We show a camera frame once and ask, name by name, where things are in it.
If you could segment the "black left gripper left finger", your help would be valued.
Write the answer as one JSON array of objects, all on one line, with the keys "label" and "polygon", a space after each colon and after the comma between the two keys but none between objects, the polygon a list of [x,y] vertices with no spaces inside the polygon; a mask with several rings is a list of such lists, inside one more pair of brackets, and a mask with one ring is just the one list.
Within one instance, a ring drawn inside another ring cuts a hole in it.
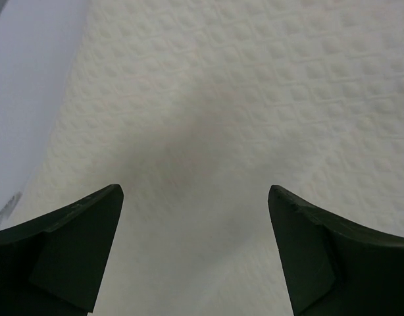
[{"label": "black left gripper left finger", "polygon": [[92,313],[123,201],[111,184],[0,230],[0,315]]}]

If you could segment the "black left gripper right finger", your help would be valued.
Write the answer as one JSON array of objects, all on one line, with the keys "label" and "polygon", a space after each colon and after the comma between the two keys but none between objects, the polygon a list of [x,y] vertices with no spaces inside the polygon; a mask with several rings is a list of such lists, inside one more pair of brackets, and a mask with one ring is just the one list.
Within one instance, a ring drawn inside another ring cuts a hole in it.
[{"label": "black left gripper right finger", "polygon": [[404,315],[404,237],[277,185],[268,208],[294,315]]}]

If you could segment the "cream foam pillow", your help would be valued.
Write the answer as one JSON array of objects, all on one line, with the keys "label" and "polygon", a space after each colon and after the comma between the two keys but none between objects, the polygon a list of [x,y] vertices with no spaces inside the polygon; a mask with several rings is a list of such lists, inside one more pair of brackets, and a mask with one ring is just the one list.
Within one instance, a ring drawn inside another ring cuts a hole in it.
[{"label": "cream foam pillow", "polygon": [[95,315],[290,315],[272,185],[404,237],[404,1],[92,1],[13,222],[109,184]]}]

